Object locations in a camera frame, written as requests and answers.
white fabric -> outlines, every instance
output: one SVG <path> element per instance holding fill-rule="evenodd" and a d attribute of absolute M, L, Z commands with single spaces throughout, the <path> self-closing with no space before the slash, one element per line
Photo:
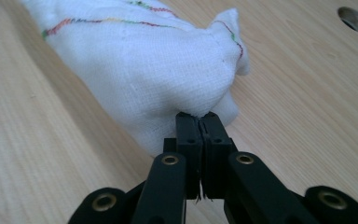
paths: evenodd
<path fill-rule="evenodd" d="M 153 0 L 22 2 L 66 65 L 151 155 L 174 136 L 180 111 L 213 111 L 225 125 L 237 116 L 229 87 L 249 66 L 236 9 L 198 29 Z"/>

colored stitching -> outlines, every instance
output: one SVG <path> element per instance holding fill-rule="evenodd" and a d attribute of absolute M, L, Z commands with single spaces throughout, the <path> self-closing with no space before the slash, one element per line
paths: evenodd
<path fill-rule="evenodd" d="M 223 21 L 215 21 L 215 22 L 220 22 L 220 23 L 222 23 L 222 24 L 225 25 L 226 28 L 229 30 L 229 32 L 231 33 L 231 39 L 232 39 L 232 40 L 238 45 L 238 47 L 240 47 L 240 49 L 241 49 L 241 54 L 240 54 L 240 58 L 241 58 L 242 55 L 243 55 L 243 47 L 242 47 L 242 45 L 241 45 L 240 43 L 238 43 L 237 40 L 235 40 L 236 37 L 235 37 L 234 32 L 232 32 L 231 29 L 230 29 Z"/>
<path fill-rule="evenodd" d="M 116 22 L 124 22 L 124 23 L 128 23 L 128 24 L 142 24 L 142 25 L 154 26 L 154 27 L 165 27 L 165 28 L 179 29 L 179 28 L 174 27 L 174 26 L 159 25 L 159 24 L 148 22 L 148 21 L 127 21 L 127 20 L 122 20 L 122 19 L 117 19 L 117 18 L 106 18 L 104 20 L 65 19 L 65 20 L 61 21 L 60 23 L 58 23 L 53 28 L 48 29 L 48 30 L 44 30 L 42 32 L 42 36 L 43 36 L 43 39 L 46 40 L 46 38 L 48 36 L 56 35 L 57 32 L 59 30 L 61 30 L 61 28 L 63 26 L 68 25 L 68 24 L 73 24 L 73 23 L 100 23 L 100 22 L 104 22 L 104 21 L 116 21 Z"/>
<path fill-rule="evenodd" d="M 171 10 L 169 10 L 167 8 L 164 8 L 164 7 L 151 7 L 151 6 L 147 5 L 146 3 L 142 2 L 142 1 L 132 1 L 132 2 L 129 2 L 129 3 L 132 4 L 132 5 L 139 6 L 139 7 L 144 7 L 146 9 L 154 11 L 154 12 L 161 12 L 161 11 L 169 12 L 169 13 L 172 13 L 173 16 L 177 17 L 176 14 L 173 11 L 171 11 Z"/>

wood grain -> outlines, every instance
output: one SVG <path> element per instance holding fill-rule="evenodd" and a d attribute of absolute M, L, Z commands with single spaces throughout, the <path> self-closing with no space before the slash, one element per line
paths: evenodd
<path fill-rule="evenodd" d="M 229 135 L 287 188 L 326 185 L 358 201 L 358 33 L 337 15 L 358 1 L 163 2 L 199 27 L 238 9 L 252 71 L 233 84 L 241 113 Z M 26 10 L 0 0 L 0 223 L 65 223 L 90 192 L 143 181 L 151 161 Z M 222 206 L 188 202 L 187 223 L 227 223 Z"/>

brass ring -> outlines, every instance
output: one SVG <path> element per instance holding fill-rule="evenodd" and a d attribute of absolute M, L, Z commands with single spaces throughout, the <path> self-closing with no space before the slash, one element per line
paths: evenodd
<path fill-rule="evenodd" d="M 162 158 L 161 161 L 166 165 L 175 165 L 176 163 L 179 162 L 179 159 L 175 156 L 165 156 Z"/>
<path fill-rule="evenodd" d="M 115 206 L 117 202 L 117 197 L 111 193 L 103 193 L 98 195 L 96 199 L 92 202 L 92 208 L 97 212 L 104 212 L 113 206 Z"/>
<path fill-rule="evenodd" d="M 249 164 L 252 164 L 254 163 L 254 159 L 250 156 L 246 156 L 246 155 L 238 155 L 237 156 L 237 161 L 239 163 L 242 163 L 242 164 L 245 164 L 245 165 L 249 165 Z"/>
<path fill-rule="evenodd" d="M 348 207 L 344 199 L 329 191 L 322 190 L 319 192 L 318 198 L 322 203 L 337 210 L 344 210 Z"/>

screw hole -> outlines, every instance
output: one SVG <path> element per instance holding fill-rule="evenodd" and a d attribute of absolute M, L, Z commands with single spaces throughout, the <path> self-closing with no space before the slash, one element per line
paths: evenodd
<path fill-rule="evenodd" d="M 249 164 L 252 164 L 255 160 L 252 157 L 249 157 L 249 156 L 239 155 L 237 157 L 237 161 L 242 163 L 242 164 L 249 165 Z"/>
<path fill-rule="evenodd" d="M 328 192 L 328 191 L 321 191 L 318 194 L 318 197 L 322 203 L 324 203 L 325 205 L 332 207 L 334 209 L 343 210 L 348 207 L 345 200 L 343 200 L 341 197 L 339 197 L 335 193 Z"/>
<path fill-rule="evenodd" d="M 348 27 L 358 32 L 358 11 L 350 7 L 338 9 L 338 16 Z"/>
<path fill-rule="evenodd" d="M 166 165 L 175 165 L 179 162 L 179 159 L 175 156 L 165 156 L 162 158 L 162 163 Z"/>
<path fill-rule="evenodd" d="M 103 193 L 98 195 L 92 202 L 92 209 L 97 212 L 104 212 L 115 206 L 117 198 L 111 193 Z"/>

